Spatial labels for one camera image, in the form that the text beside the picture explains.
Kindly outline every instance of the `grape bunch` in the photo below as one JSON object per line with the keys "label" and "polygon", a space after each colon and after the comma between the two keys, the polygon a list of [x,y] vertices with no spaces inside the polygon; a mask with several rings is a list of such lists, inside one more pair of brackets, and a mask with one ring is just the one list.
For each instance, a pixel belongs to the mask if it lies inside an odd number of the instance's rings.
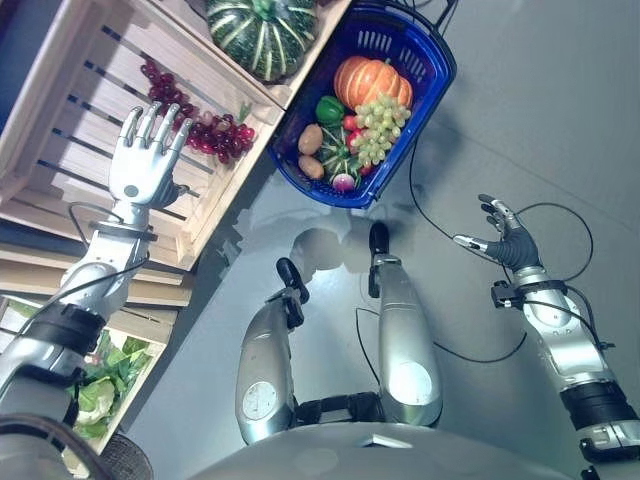
{"label": "grape bunch", "polygon": [[219,116],[206,111],[200,114],[198,107],[189,103],[189,96],[176,87],[173,74],[162,73],[152,59],[148,58],[140,71],[151,82],[148,92],[151,101],[162,103],[158,110],[161,115],[166,115],[172,103],[180,105],[173,122],[174,131],[185,118],[194,120],[187,137],[188,146],[207,155],[216,155],[223,164],[249,151],[256,133],[253,128],[244,123],[236,125],[229,113]]}
{"label": "grape bunch", "polygon": [[364,129],[352,143],[358,150],[358,160],[363,165],[378,165],[400,137],[411,111],[395,98],[381,93],[373,102],[358,105],[356,114],[357,127]]}

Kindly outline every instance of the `red grapes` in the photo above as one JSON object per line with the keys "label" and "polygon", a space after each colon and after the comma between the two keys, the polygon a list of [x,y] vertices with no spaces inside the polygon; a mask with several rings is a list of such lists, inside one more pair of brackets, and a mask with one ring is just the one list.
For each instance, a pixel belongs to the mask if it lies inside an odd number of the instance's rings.
{"label": "red grapes", "polygon": [[207,155],[216,155],[220,163],[228,164],[230,159],[239,158],[249,151],[256,134],[253,128],[244,123],[235,124],[233,115],[225,113],[214,115],[209,111],[199,114],[198,108],[189,103],[189,97],[175,85],[172,73],[162,73],[156,63],[148,58],[140,67],[142,74],[149,79],[151,88],[148,96],[153,102],[161,102],[158,110],[166,115],[172,103],[180,105],[180,112],[173,122],[173,130],[178,130],[185,118],[194,120],[187,145]]}

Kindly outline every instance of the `basket handle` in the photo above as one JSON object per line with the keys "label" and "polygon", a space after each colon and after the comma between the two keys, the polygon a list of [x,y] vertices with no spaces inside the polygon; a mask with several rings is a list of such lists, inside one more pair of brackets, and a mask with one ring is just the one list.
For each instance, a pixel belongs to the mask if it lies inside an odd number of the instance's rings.
{"label": "basket handle", "polygon": [[353,5],[358,5],[358,6],[370,5],[372,7],[382,8],[384,10],[387,10],[387,9],[400,10],[401,12],[406,13],[407,15],[413,17],[418,22],[420,22],[431,34],[441,37],[442,34],[440,33],[439,29],[444,23],[447,16],[451,13],[451,10],[453,9],[453,7],[456,5],[458,1],[459,0],[447,0],[447,6],[438,17],[438,20],[436,20],[436,23],[431,23],[431,21],[427,19],[424,15],[422,15],[420,12],[418,12],[417,10],[414,10],[413,8],[407,5],[404,5],[403,3],[400,3],[399,0],[358,0],[357,2],[354,2]]}

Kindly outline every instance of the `blue plastic basket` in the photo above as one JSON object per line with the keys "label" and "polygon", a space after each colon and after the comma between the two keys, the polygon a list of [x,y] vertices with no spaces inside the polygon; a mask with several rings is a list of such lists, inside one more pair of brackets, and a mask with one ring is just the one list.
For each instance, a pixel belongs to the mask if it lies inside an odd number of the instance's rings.
{"label": "blue plastic basket", "polygon": [[[447,11],[436,25],[441,24],[446,14]],[[373,174],[363,178],[358,189],[339,193],[302,173],[297,165],[297,145],[304,128],[316,122],[314,110],[320,97],[334,95],[333,75],[338,66],[352,55],[389,59],[398,73],[411,82],[413,105],[411,118],[386,160]],[[287,180],[305,195],[336,207],[367,208],[380,198],[455,74],[456,64],[449,47],[436,26],[422,15],[402,5],[356,1],[301,86],[267,151]]]}

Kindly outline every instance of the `humanoid robot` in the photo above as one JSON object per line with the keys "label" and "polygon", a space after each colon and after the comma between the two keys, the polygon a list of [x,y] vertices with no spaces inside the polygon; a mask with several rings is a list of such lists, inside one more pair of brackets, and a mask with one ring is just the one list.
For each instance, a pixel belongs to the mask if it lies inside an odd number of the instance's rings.
{"label": "humanoid robot", "polygon": [[[0,356],[0,479],[69,479],[61,459],[74,450],[95,479],[110,479],[100,458],[71,430],[78,413],[68,387],[106,320],[127,297],[129,282],[148,256],[154,235],[149,209],[175,201],[182,187],[172,170],[190,128],[185,120],[170,147],[178,106],[155,138],[160,104],[123,124],[109,187],[112,216],[95,224],[86,255]],[[640,478],[640,420],[585,329],[563,282],[549,278],[533,239],[502,201],[481,195],[482,209],[501,232],[499,242],[456,236],[465,248],[497,259],[514,274],[495,284],[498,307],[522,310],[553,387],[578,431],[580,450],[594,466],[583,479]],[[242,342],[236,417],[246,448],[196,479],[565,479],[507,451],[438,430],[442,410],[438,368],[428,321],[389,234],[372,226],[369,294],[381,298],[380,391],[298,404],[293,393],[288,334],[303,322],[309,292],[293,263],[278,260],[284,288],[270,297]]]}

